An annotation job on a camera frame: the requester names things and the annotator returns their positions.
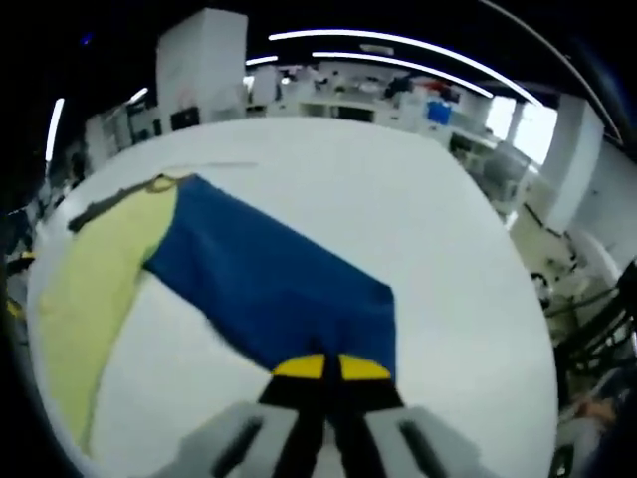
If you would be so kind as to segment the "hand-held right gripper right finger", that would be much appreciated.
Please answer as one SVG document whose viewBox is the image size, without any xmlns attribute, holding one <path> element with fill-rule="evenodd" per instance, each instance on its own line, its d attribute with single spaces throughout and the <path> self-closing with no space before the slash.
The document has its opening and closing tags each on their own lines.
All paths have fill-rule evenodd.
<svg viewBox="0 0 637 478">
<path fill-rule="evenodd" d="M 405 404 L 388 369 L 340 355 L 331 424 L 347 477 L 492 477 L 476 444 L 422 406 Z"/>
</svg>

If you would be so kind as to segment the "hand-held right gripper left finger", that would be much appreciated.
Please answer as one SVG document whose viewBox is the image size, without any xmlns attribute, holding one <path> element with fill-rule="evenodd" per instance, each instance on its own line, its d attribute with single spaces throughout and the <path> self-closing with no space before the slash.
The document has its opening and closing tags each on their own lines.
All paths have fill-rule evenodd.
<svg viewBox="0 0 637 478">
<path fill-rule="evenodd" d="M 279 364 L 255 402 L 240 401 L 181 439 L 154 477 L 310 477 L 326 419 L 326 357 Z"/>
</svg>

